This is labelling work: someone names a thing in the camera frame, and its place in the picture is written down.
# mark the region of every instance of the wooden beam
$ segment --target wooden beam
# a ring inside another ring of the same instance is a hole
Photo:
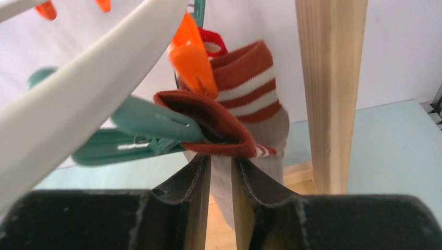
[[[347,189],[367,0],[296,0],[318,193]]]

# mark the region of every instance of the teal clip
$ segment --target teal clip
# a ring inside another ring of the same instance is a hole
[[[205,0],[195,0],[193,4],[193,13],[192,16],[195,19],[198,27],[203,27],[204,24],[204,10],[206,8]]]
[[[46,67],[28,80],[29,87],[56,71]],[[99,129],[81,146],[72,158],[85,166],[114,164],[158,155],[182,152],[180,142],[203,141],[203,133],[191,118],[134,96],[111,115],[117,126]]]

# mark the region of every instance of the wooden post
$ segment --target wooden post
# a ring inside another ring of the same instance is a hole
[[[296,0],[313,180],[345,193],[367,0]]]

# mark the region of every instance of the green clothespin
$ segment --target green clothespin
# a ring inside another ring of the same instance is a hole
[[[32,88],[56,71],[46,67],[28,80]],[[129,96],[111,115],[116,129],[100,129],[72,154],[85,166],[119,163],[184,151],[180,142],[200,142],[204,136],[191,118]]]
[[[197,23],[198,27],[203,27],[204,24],[204,11],[206,8],[206,1],[205,0],[195,0],[195,3],[193,5],[193,13],[192,16],[195,19],[195,22]]]

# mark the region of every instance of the striped sock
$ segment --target striped sock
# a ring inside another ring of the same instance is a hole
[[[263,41],[257,41],[216,57],[211,63],[220,91],[216,101],[244,125],[254,141],[277,151],[276,155],[253,158],[251,161],[270,177],[283,183],[283,152],[289,132],[289,118],[276,93],[270,51]],[[187,151],[185,156],[190,160],[194,152]],[[212,157],[211,194],[227,223],[234,228],[230,157]]]

